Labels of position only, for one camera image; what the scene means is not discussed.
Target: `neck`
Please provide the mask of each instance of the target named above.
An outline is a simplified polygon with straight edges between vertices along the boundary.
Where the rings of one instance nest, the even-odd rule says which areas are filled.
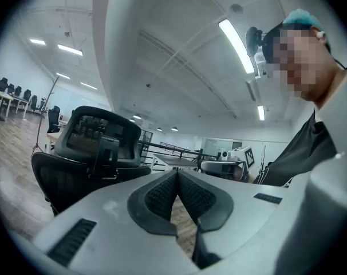
[[[321,95],[316,101],[314,101],[314,104],[316,105],[317,109],[320,110],[322,106],[325,105],[325,103],[331,98],[333,93],[337,90],[340,83],[343,81],[347,74],[347,70],[343,70],[340,68],[337,68],[334,79],[328,89],[325,91],[324,94]]]

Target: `recessed light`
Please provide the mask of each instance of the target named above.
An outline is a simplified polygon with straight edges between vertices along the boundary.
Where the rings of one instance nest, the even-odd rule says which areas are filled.
[[[81,81],[80,81],[80,83],[81,83],[82,85],[85,85],[86,87],[91,88],[91,89],[97,89],[97,88],[95,88],[95,87],[93,87],[93,86],[91,86],[91,85],[85,84],[84,82],[81,82]]]
[[[258,106],[260,120],[265,120],[264,106]]]
[[[253,63],[251,62],[249,55],[247,55],[245,45],[243,44],[235,28],[232,26],[231,22],[225,19],[224,21],[221,21],[218,25],[224,32],[224,34],[227,36],[227,38],[230,40],[232,46],[235,48],[237,55],[238,57],[240,57],[242,65],[245,68],[246,73],[249,74],[255,72]]]
[[[30,39],[31,43],[34,44],[39,44],[39,45],[46,45],[44,41],[41,40],[34,40],[34,39]]]
[[[56,72],[56,74],[57,74],[58,76],[65,77],[65,78],[67,78],[68,80],[70,80],[70,77],[69,77],[69,76],[65,76],[64,74],[57,73],[57,72]]]
[[[79,51],[79,50],[75,50],[73,48],[70,48],[70,47],[66,47],[66,46],[63,46],[63,45],[58,45],[59,49],[62,49],[64,51],[68,51],[68,52],[72,52],[74,54],[77,54],[79,56],[83,56],[83,53],[82,51]]]

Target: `t-shirt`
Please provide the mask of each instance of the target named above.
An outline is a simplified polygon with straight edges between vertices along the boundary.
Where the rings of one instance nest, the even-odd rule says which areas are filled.
[[[292,141],[253,183],[284,186],[301,173],[336,154],[333,141],[322,121],[315,121],[315,111]]]

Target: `blue cap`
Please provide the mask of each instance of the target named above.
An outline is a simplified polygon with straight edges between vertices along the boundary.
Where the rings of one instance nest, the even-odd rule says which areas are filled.
[[[317,27],[320,30],[324,30],[324,28],[321,26],[320,21],[318,19],[311,15],[308,11],[302,10],[302,9],[297,9],[292,11],[286,19],[284,19],[283,24],[287,25],[290,23],[300,23],[301,25],[312,25]]]

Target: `linear light fixture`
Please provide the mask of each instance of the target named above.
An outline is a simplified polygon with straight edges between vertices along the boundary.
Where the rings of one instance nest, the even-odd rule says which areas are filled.
[[[258,106],[260,120],[265,120],[264,106]]]
[[[31,43],[34,44],[39,44],[39,45],[46,45],[44,41],[41,40],[34,40],[34,39],[30,39]]]
[[[57,72],[56,72],[56,74],[57,74],[58,76],[65,77],[65,78],[67,78],[68,80],[70,80],[70,77],[69,77],[69,76],[65,76],[64,74],[57,73]]]
[[[232,26],[231,22],[227,19],[221,21],[219,24],[220,29],[224,32],[227,38],[230,40],[232,46],[235,48],[238,57],[242,62],[243,67],[247,74],[255,72],[253,63],[247,55],[245,45],[243,44],[240,36],[238,35],[235,28]]]
[[[93,87],[93,86],[91,86],[91,85],[85,84],[84,82],[81,82],[81,81],[80,81],[80,83],[81,83],[82,85],[85,85],[86,87],[91,88],[91,89],[97,89],[97,88],[95,88],[95,87]]]
[[[66,46],[59,45],[59,44],[58,44],[58,47],[59,47],[59,49],[62,49],[62,50],[64,50],[64,51],[72,52],[72,53],[77,54],[77,55],[79,55],[79,56],[83,56],[82,51],[75,50],[75,49],[72,49],[72,48],[70,48],[70,47],[66,47]]]

